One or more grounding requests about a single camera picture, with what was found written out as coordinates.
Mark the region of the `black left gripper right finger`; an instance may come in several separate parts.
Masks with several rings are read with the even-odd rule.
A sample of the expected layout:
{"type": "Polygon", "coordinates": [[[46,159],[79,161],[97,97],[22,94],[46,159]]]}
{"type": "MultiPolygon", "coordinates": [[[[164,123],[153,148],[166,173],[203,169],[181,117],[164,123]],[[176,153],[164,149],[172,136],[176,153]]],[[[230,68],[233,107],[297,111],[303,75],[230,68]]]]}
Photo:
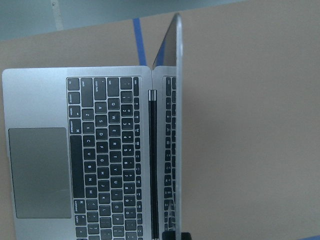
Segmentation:
{"type": "Polygon", "coordinates": [[[181,240],[191,240],[191,234],[189,232],[182,232],[181,240]]]}

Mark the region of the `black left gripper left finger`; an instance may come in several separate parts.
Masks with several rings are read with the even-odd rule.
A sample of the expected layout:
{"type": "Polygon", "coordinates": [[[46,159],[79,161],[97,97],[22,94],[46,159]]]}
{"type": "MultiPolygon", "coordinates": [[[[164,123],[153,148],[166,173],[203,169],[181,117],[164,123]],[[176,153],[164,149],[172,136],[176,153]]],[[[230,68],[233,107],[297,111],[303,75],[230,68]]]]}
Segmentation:
{"type": "Polygon", "coordinates": [[[162,233],[162,240],[175,240],[175,231],[164,231],[162,233]]]}

